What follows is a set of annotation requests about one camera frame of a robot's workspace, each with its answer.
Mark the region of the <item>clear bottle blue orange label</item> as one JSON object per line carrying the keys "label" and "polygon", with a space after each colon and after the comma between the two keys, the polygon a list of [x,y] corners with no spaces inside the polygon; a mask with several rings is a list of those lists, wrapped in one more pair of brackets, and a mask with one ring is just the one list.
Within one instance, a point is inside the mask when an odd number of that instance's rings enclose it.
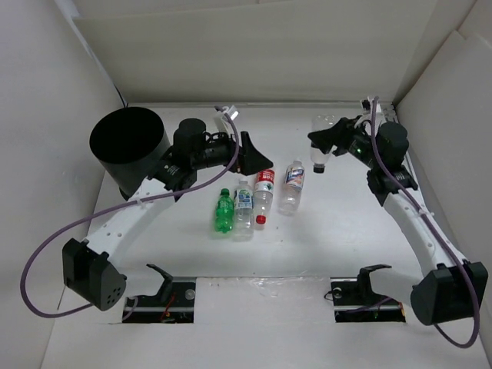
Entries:
{"label": "clear bottle blue orange label", "polygon": [[301,160],[293,160],[287,166],[281,189],[279,211],[281,214],[292,215],[301,201],[304,187],[305,168]]}

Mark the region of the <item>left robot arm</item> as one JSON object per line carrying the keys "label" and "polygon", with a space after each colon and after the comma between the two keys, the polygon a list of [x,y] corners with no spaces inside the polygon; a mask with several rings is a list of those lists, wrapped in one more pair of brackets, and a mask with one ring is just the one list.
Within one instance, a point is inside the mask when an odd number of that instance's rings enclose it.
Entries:
{"label": "left robot arm", "polygon": [[100,311],[113,308],[126,289],[117,266],[135,240],[164,210],[197,184],[201,169],[215,166],[249,176],[273,166],[253,146],[249,134],[209,134],[203,121],[183,120],[172,146],[144,177],[134,194],[97,231],[83,241],[70,239],[62,249],[65,286]]}

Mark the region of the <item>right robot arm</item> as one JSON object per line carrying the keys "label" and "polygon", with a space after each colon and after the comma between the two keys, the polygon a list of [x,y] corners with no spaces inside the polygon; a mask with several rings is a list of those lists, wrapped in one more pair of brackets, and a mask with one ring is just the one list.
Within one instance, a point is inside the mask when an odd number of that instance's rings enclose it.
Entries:
{"label": "right robot arm", "polygon": [[487,269],[470,262],[447,239],[425,206],[418,184],[404,167],[407,130],[393,121],[381,124],[374,136],[354,119],[342,118],[333,127],[308,135],[323,153],[353,155],[368,166],[367,184],[381,207],[394,219],[421,268],[418,277],[378,265],[355,284],[366,303],[381,295],[411,306],[426,326],[480,317]]}

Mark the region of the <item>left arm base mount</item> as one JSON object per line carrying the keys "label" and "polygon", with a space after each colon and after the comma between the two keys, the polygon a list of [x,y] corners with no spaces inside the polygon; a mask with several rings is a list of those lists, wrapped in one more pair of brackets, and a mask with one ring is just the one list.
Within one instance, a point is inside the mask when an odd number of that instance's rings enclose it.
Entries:
{"label": "left arm base mount", "polygon": [[146,264],[162,277],[155,294],[126,298],[123,324],[192,324],[197,278],[173,277],[155,264]]}

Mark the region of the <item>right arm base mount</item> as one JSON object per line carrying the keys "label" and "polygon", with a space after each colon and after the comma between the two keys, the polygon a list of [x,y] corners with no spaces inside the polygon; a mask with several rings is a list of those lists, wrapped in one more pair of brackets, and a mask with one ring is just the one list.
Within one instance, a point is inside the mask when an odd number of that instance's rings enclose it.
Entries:
{"label": "right arm base mount", "polygon": [[324,299],[334,307],[336,323],[405,323],[403,305],[373,291],[371,273],[391,268],[386,264],[363,267],[356,277],[332,277]]}

